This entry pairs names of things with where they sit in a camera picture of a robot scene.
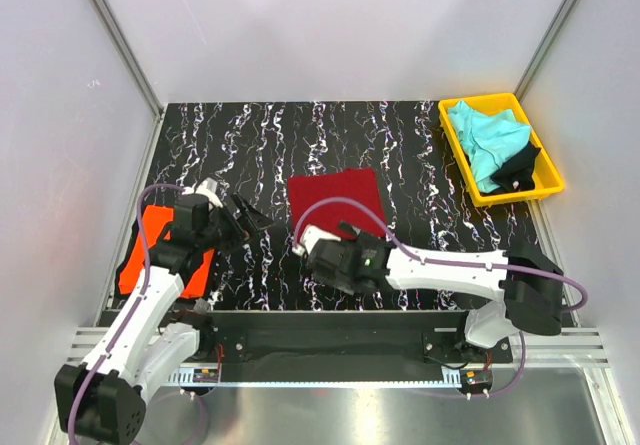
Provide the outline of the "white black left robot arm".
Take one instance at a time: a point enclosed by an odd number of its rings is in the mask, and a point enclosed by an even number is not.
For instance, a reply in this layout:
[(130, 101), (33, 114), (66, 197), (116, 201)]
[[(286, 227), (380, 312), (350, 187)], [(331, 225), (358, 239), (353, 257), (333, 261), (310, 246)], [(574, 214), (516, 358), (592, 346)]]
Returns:
[(77, 365), (63, 365), (54, 379), (60, 427), (75, 444), (89, 438), (130, 444), (148, 403), (185, 359), (215, 351), (212, 320), (181, 312), (155, 339), (166, 313), (202, 268), (210, 252), (232, 253), (272, 226), (239, 195), (232, 213), (212, 192), (179, 196), (154, 243), (141, 229), (144, 265), (120, 313)]

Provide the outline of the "dark red polo shirt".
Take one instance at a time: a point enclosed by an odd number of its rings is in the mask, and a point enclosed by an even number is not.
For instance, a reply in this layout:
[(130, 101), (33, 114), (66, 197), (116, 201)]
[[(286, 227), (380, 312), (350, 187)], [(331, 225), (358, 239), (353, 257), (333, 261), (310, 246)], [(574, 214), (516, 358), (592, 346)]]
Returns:
[(301, 236), (308, 225), (314, 225), (341, 238), (349, 238), (348, 233), (339, 229), (341, 222), (373, 236), (385, 236), (383, 229), (365, 212), (345, 203), (324, 205), (302, 219), (302, 215), (321, 200), (343, 197), (364, 205), (387, 224), (376, 172), (372, 168), (347, 169), (317, 176), (295, 176), (288, 179), (287, 187), (293, 223), (295, 226), (301, 223), (298, 236)]

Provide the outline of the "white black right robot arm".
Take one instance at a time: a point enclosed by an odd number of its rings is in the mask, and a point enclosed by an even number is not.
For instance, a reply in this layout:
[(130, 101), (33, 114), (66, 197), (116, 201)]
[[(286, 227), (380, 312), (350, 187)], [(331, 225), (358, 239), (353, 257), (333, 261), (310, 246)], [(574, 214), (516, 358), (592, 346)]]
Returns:
[(365, 232), (341, 238), (316, 226), (304, 230), (299, 244), (314, 279), (350, 295), (446, 290), (485, 299), (465, 315), (453, 339), (466, 361), (512, 334), (556, 336), (562, 329), (563, 277), (534, 249), (433, 251)]

